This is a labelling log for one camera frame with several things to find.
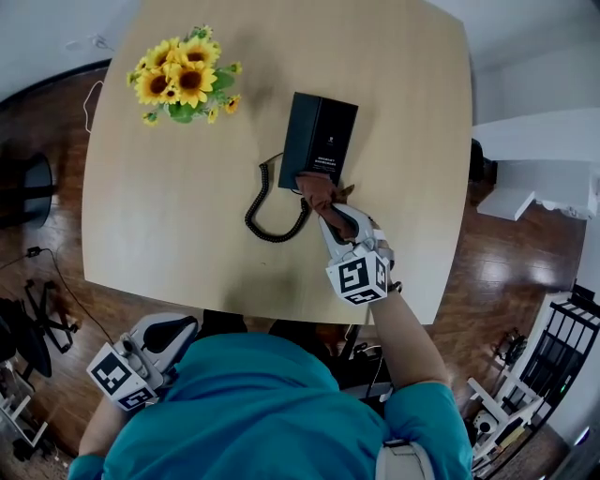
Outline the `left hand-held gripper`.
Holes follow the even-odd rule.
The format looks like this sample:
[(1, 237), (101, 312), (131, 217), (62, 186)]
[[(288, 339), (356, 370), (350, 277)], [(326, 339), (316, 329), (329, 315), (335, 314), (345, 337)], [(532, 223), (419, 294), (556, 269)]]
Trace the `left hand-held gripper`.
[(142, 317), (130, 333), (105, 343), (87, 368), (104, 396), (125, 412), (157, 402), (163, 372), (181, 360), (199, 331), (195, 317), (172, 312)]

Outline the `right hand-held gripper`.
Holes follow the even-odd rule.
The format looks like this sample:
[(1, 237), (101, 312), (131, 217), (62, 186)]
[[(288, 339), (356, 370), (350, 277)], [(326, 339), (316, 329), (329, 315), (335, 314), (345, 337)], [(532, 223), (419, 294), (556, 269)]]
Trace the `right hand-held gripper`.
[(345, 203), (336, 203), (335, 212), (342, 227), (337, 230), (323, 217), (319, 225), (330, 255), (325, 271), (336, 295), (354, 306), (384, 299), (387, 261), (377, 252), (371, 218)]

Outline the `person's right hand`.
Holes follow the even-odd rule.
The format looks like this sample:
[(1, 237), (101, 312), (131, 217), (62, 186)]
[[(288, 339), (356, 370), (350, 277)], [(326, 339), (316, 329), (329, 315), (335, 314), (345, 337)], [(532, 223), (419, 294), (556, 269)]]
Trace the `person's right hand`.
[(374, 238), (376, 240), (376, 249), (382, 259), (387, 261), (387, 284), (392, 285), (394, 280), (392, 279), (392, 270), (395, 266), (395, 253), (391, 249), (383, 230), (377, 223), (372, 224)]

